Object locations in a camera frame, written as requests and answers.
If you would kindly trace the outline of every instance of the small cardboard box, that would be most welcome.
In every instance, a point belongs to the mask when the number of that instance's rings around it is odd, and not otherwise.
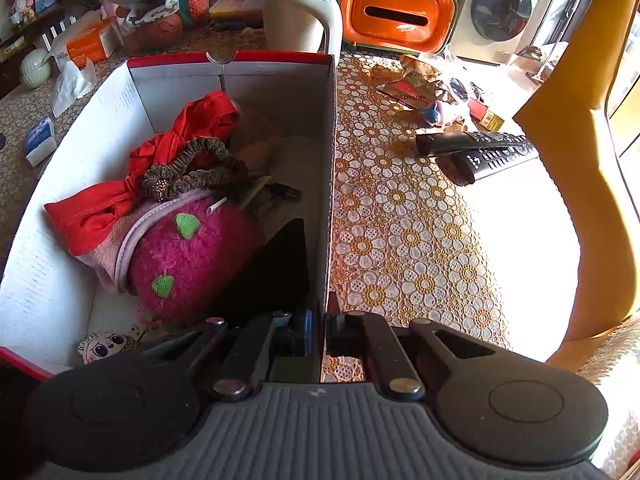
[[[24,36],[20,36],[20,38],[15,40],[12,44],[9,44],[6,47],[0,49],[0,63],[4,63],[16,52],[18,52],[19,50],[22,50],[25,45],[26,45],[26,42],[24,41]]]
[[[469,112],[471,116],[480,121],[480,125],[490,132],[499,132],[504,124],[504,119],[495,112],[489,110],[487,105],[483,105],[480,101],[469,99]]]
[[[0,358],[44,380],[81,365],[76,347],[88,333],[121,333],[136,321],[137,300],[108,293],[88,266],[68,254],[44,205],[122,179],[131,149],[171,129],[184,105],[216,89],[262,111],[284,135],[271,173],[274,181],[302,190],[302,197],[277,208],[263,229],[268,240],[291,219],[304,219],[312,284],[306,305],[321,340],[332,211],[333,58],[247,51],[217,64],[206,53],[169,54],[131,59],[114,70],[51,157],[0,283]]]

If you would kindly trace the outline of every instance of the hair tie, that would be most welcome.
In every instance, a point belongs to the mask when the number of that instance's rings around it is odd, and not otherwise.
[[[185,173],[199,155],[209,155],[211,162],[208,166],[214,167]],[[187,142],[182,153],[171,164],[155,164],[146,170],[142,192],[156,202],[166,202],[192,189],[228,189],[247,180],[246,165],[229,153],[224,142],[211,137],[199,137]]]

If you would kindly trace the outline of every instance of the metal bolt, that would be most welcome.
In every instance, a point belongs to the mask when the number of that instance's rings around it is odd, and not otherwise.
[[[220,379],[213,385],[213,391],[217,394],[233,397],[246,390],[246,384],[240,379]]]
[[[391,381],[389,389],[396,394],[416,394],[422,389],[422,386],[415,379],[401,377]]]

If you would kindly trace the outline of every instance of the washing machine door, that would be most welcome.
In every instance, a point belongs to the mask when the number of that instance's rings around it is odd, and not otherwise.
[[[531,0],[472,0],[471,22],[486,40],[507,41],[524,30],[532,8]]]

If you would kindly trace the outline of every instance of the cartoon face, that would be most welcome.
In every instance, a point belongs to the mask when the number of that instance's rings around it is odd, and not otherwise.
[[[92,363],[121,352],[131,345],[129,339],[110,332],[93,333],[78,345],[78,352],[86,364]]]

